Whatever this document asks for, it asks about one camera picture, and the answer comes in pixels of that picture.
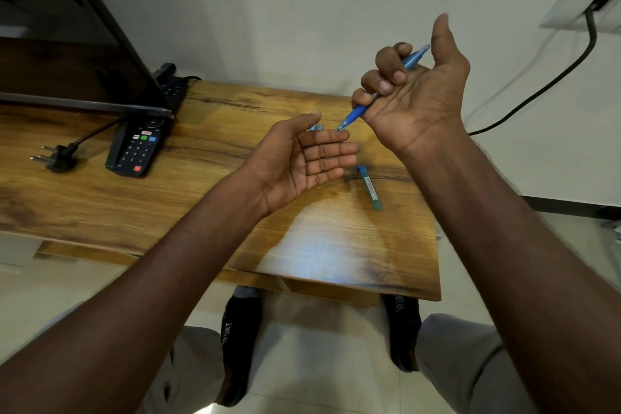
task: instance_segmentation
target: person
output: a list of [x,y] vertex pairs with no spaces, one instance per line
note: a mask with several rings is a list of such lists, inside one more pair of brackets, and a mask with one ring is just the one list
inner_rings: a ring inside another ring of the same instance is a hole
[[[467,134],[460,112],[470,65],[448,16],[433,26],[432,69],[405,72],[400,59],[411,50],[381,49],[352,101],[384,95],[363,118],[412,175],[496,327],[447,315],[421,322],[417,300],[384,295],[392,360],[420,370],[458,413],[617,412],[621,295]],[[355,164],[359,147],[346,131],[307,131],[320,118],[276,123],[142,259],[6,361],[3,410],[185,414],[237,402],[261,319],[255,291],[236,289],[227,304],[221,348],[214,332],[182,327],[260,219]]]

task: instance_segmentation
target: barcode label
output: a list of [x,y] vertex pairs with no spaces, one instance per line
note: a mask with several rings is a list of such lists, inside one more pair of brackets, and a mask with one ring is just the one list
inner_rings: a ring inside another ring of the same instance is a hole
[[377,200],[377,194],[375,193],[375,188],[371,183],[371,177],[365,177],[366,186],[369,187],[369,191],[371,192],[371,199],[375,202]]

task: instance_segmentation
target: wooden tabletop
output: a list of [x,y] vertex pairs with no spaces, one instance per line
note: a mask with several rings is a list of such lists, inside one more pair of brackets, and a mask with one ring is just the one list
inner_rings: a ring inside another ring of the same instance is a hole
[[[328,129],[350,108],[339,96],[195,82],[149,175],[135,179],[104,167],[113,131],[82,144],[69,173],[29,160],[105,116],[0,104],[0,231],[144,253],[274,122],[318,109]],[[260,222],[227,268],[440,300],[435,222],[420,191],[363,121],[348,129],[384,209],[373,209],[357,170],[347,170]]]

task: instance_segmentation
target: power plug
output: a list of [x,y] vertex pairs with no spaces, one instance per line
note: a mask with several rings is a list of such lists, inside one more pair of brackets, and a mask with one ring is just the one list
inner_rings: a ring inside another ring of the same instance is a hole
[[71,143],[68,146],[58,144],[56,147],[41,146],[41,149],[51,151],[51,156],[31,156],[30,159],[44,163],[46,169],[57,174],[68,172],[78,163],[78,160],[73,157],[73,153],[78,150],[77,144]]

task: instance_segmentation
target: black sock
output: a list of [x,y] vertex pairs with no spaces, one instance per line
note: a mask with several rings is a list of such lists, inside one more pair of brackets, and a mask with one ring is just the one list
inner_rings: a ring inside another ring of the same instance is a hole
[[234,294],[224,310],[220,331],[222,361],[231,371],[231,383],[222,402],[224,406],[236,405],[248,391],[252,352],[262,317],[260,296],[238,298]]
[[401,371],[418,371],[412,363],[414,347],[422,325],[419,301],[399,295],[382,295],[389,325],[390,358]]

